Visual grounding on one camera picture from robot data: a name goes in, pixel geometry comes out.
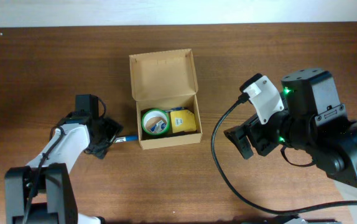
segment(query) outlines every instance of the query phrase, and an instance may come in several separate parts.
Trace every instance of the cardboard box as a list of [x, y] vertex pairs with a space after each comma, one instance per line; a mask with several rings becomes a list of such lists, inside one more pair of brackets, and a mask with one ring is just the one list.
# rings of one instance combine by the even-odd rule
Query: cardboard box
[[[197, 74], [191, 49], [130, 55], [132, 96], [137, 105], [137, 128], [142, 149], [198, 143], [202, 127], [197, 101]], [[183, 136], [149, 139], [141, 128], [142, 111], [184, 106], [195, 115], [197, 131]]]

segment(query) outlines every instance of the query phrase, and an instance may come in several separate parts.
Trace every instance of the box flap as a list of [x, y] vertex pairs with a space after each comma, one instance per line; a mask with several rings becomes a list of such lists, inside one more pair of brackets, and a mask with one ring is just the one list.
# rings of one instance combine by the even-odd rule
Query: box flap
[[136, 101], [193, 95], [198, 91], [191, 49], [130, 55]]
[[176, 136], [161, 139], [140, 140], [142, 149], [155, 149], [160, 147], [180, 146], [184, 144], [200, 143], [202, 133], [187, 134], [184, 136]]

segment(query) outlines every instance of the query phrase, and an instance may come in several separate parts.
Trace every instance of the wooden table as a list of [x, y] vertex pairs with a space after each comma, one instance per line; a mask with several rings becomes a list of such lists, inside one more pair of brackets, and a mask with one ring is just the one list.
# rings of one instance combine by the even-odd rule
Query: wooden table
[[[103, 160], [81, 155], [71, 174], [78, 210], [111, 222], [215, 222], [271, 217], [241, 202], [220, 177], [210, 153], [218, 118], [257, 72], [278, 89], [295, 70], [333, 73], [340, 100], [357, 119], [357, 22], [212, 26], [54, 27], [0, 29], [0, 223], [5, 222], [4, 174], [24, 166], [48, 142], [50, 128], [91, 93], [107, 115], [136, 134], [128, 55], [192, 48], [203, 138], [200, 144], [142, 151], [115, 144]], [[216, 151], [228, 178], [248, 199], [275, 209], [341, 200], [316, 167], [292, 167], [279, 150], [245, 161], [222, 130], [255, 113], [247, 104], [221, 127]], [[289, 159], [310, 160], [289, 150]], [[305, 213], [352, 223], [346, 207]]]

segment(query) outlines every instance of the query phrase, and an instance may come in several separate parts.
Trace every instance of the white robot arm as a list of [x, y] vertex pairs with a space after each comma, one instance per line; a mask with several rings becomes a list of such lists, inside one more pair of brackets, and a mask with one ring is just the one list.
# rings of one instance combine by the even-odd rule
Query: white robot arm
[[[112, 119], [104, 118], [103, 102], [104, 114], [98, 116], [99, 100], [93, 95], [77, 95], [75, 112], [58, 122], [43, 151], [25, 167], [11, 168], [6, 173], [7, 224], [105, 223], [101, 217], [78, 213], [69, 179], [81, 152], [104, 158], [123, 129]], [[47, 194], [46, 203], [32, 204], [38, 193]]]

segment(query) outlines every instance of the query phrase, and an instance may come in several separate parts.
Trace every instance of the blue marker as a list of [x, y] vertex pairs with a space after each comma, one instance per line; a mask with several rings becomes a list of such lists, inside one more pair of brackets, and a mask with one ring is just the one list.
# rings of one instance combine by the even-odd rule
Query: blue marker
[[172, 108], [170, 110], [165, 110], [166, 113], [172, 112], [172, 111], [178, 111], [178, 110], [185, 110], [185, 107], [183, 106], [178, 106], [176, 108]]
[[135, 140], [138, 140], [138, 139], [139, 139], [138, 136], [121, 136], [121, 137], [117, 137], [115, 139], [114, 143], [125, 142], [125, 141], [135, 141]]

